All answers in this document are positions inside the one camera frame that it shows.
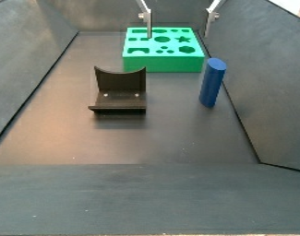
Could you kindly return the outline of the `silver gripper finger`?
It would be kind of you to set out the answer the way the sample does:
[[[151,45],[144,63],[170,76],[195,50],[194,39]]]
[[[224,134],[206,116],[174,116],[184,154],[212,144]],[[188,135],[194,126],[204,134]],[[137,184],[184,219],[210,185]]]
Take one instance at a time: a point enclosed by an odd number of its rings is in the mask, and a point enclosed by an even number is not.
[[[220,7],[222,1],[223,0],[214,0],[211,6],[207,8],[208,18],[207,18],[204,37],[208,37],[212,23],[215,19],[219,17],[216,9]]]
[[[147,23],[147,28],[148,28],[148,38],[152,38],[152,11],[148,7],[148,4],[145,0],[136,0],[137,5],[141,9],[141,12],[139,13],[139,18],[144,20]]]

